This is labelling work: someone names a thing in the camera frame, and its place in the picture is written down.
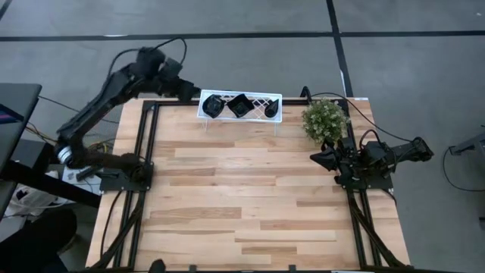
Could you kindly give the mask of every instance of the white plastic tray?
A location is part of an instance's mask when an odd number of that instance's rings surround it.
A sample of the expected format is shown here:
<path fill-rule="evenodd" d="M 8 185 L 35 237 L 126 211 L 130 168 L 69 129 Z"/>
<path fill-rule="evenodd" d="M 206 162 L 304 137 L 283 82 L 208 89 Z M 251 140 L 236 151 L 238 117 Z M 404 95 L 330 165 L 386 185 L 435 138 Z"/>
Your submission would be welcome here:
<path fill-rule="evenodd" d="M 210 95 L 219 95 L 221 99 L 225 102 L 229 102 L 236 96 L 244 94 L 252 101 L 255 106 L 248 114 L 241 118 L 236 118 L 235 114 L 227 107 L 224 106 L 224 110 L 216 117 L 211 118 L 202 110 L 202 104 Z M 268 118 L 264 115 L 264 109 L 269 105 L 270 100 L 276 101 L 279 99 L 278 113 L 272 117 Z M 237 92 L 237 91 L 222 91 L 222 90 L 202 90 L 200 94 L 199 110 L 197 111 L 197 118 L 205 118 L 210 120 L 234 120 L 234 121 L 255 121 L 255 122 L 269 122 L 269 123 L 281 123 L 283 113 L 283 96 L 281 94 L 271 94 L 271 93 L 251 93 L 251 92 Z"/>

